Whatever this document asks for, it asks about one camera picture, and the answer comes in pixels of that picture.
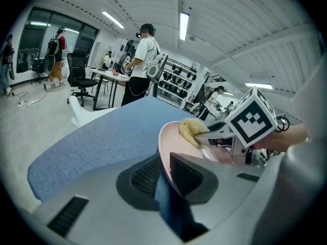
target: person in red shirt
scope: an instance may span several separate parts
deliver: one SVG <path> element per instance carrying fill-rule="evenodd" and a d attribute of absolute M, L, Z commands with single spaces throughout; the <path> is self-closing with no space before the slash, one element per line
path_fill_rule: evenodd
<path fill-rule="evenodd" d="M 61 75 L 61 69 L 63 66 L 62 63 L 62 50 L 65 50 L 67 48 L 66 44 L 66 37 L 63 35 L 65 32 L 65 28 L 59 27 L 56 37 L 59 37 L 59 51 L 55 54 L 55 65 L 53 67 L 52 72 L 49 74 L 49 79 L 51 83 L 51 89 L 54 89 L 56 87 L 53 78 L 57 77 L 59 80 L 59 86 L 64 85 L 62 75 Z"/>

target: backpack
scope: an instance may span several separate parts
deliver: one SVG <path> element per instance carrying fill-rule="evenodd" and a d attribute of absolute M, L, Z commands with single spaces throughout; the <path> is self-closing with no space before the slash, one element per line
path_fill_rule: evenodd
<path fill-rule="evenodd" d="M 50 39 L 50 42 L 48 43 L 48 51 L 47 51 L 47 55 L 55 55 L 59 52 L 60 48 L 59 48 L 59 39 L 60 37 L 62 37 L 63 34 L 60 35 L 55 35 L 54 37 L 52 37 Z"/>
<path fill-rule="evenodd" d="M 168 55 L 160 54 L 158 51 L 158 48 L 156 48 L 156 51 L 157 51 L 157 54 L 154 56 L 154 58 L 151 60 L 151 62 L 146 65 L 147 66 L 147 77 L 151 80 L 155 80 L 156 77 L 158 76 L 158 74 L 160 72 L 162 72 L 162 69 L 168 58 Z"/>

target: man in white t-shirt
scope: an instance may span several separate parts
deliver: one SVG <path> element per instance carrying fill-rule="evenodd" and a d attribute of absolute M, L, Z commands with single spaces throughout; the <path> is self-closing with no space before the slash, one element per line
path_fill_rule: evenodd
<path fill-rule="evenodd" d="M 208 95 L 205 95 L 206 99 L 202 108 L 199 111 L 198 117 L 201 120 L 205 120 L 209 114 L 209 109 L 212 109 L 212 105 L 216 104 L 216 100 L 219 94 L 223 94 L 225 92 L 225 88 L 223 86 L 218 86 L 213 91 L 211 91 Z"/>
<path fill-rule="evenodd" d="M 160 53 L 160 48 L 154 39 L 155 28 L 150 23 L 145 23 L 140 28 L 141 41 L 139 42 L 133 61 L 124 66 L 125 71 L 132 71 L 129 82 L 126 82 L 122 106 L 144 97 L 150 79 L 147 77 L 147 64 Z"/>

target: white desk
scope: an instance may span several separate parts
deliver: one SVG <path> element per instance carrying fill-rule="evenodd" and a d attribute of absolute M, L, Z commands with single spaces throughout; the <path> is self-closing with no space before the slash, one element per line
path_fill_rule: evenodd
<path fill-rule="evenodd" d="M 103 81 L 103 78 L 104 77 L 107 77 L 107 78 L 113 80 L 112 87 L 111 87 L 111 90 L 110 90 L 108 108 L 110 108 L 111 93 L 112 93 L 113 84 L 115 83 L 115 87 L 114 87 L 114 90 L 113 90 L 112 104 L 111 104 L 111 107 L 113 107 L 114 97 L 116 95 L 117 83 L 118 82 L 128 82 L 129 81 L 129 77 L 126 76 L 126 75 L 122 75 L 122 74 L 118 74 L 117 76 L 114 76 L 112 74 L 112 71 L 110 71 L 110 70 L 100 71 L 100 70 L 97 70 L 97 69 L 92 69 L 90 67 L 87 67 L 87 68 L 88 68 L 88 70 L 90 70 L 90 71 L 93 72 L 92 77 L 91 77 L 92 79 L 94 78 L 95 74 L 99 74 L 100 75 L 100 79 L 99 79 L 98 86 L 97 86 L 96 97 L 95 97 L 94 104 L 93 104 L 93 111 L 98 111 L 98 110 L 105 109 L 105 108 L 98 108 L 97 107 L 97 101 L 98 101 L 98 96 L 99 96 L 99 92 L 100 92 L 100 87 L 101 87 L 101 84 L 102 84 L 102 81 Z"/>

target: shelf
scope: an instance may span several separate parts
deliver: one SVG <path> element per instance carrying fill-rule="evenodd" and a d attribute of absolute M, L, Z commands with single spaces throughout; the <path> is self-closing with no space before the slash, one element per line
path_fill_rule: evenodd
<path fill-rule="evenodd" d="M 174 86 L 176 86 L 178 89 L 180 89 L 180 90 L 184 90 L 184 91 L 189 91 L 189 90 L 186 90 L 186 89 L 184 89 L 183 87 L 180 87 L 180 86 L 178 86 L 178 85 L 176 85 L 176 84 L 174 84 L 174 83 L 171 83 L 171 82 L 168 82 L 167 80 L 165 80 L 165 79 L 162 79 L 162 78 L 160 78 L 160 80 L 161 81 L 165 81 L 166 83 L 169 83 L 169 84 L 172 84 L 172 85 L 174 85 Z"/>
<path fill-rule="evenodd" d="M 163 70 L 166 71 L 166 72 L 169 72 L 169 73 L 172 74 L 172 75 L 175 75 L 175 76 L 181 78 L 181 79 L 184 80 L 184 81 L 188 81 L 189 83 L 193 83 L 193 80 L 189 80 L 189 79 L 187 79 L 187 78 L 184 78 L 184 77 L 182 77 L 182 76 L 179 76 L 179 75 L 177 75 L 177 74 L 173 73 L 172 71 L 169 71 L 169 70 L 167 70 L 167 69 L 165 69 L 165 68 L 164 68 Z"/>
<path fill-rule="evenodd" d="M 158 88 L 161 89 L 162 91 L 165 91 L 165 92 L 170 93 L 171 95 L 173 95 L 173 96 L 175 96 L 175 97 L 177 97 L 177 98 L 180 98 L 181 100 L 184 100 L 184 98 L 182 98 L 182 97 L 180 97 L 180 96 L 174 94 L 174 93 L 171 92 L 171 91 L 168 91 L 167 89 L 162 88 L 161 86 L 158 86 Z"/>
<path fill-rule="evenodd" d="M 196 75 L 196 72 L 192 71 L 190 67 L 186 66 L 186 65 L 182 65 L 181 63 L 178 62 L 174 62 L 173 59 L 168 58 L 166 64 L 173 66 L 176 65 L 176 69 L 182 67 L 182 69 L 186 72 L 190 72 L 193 75 Z"/>

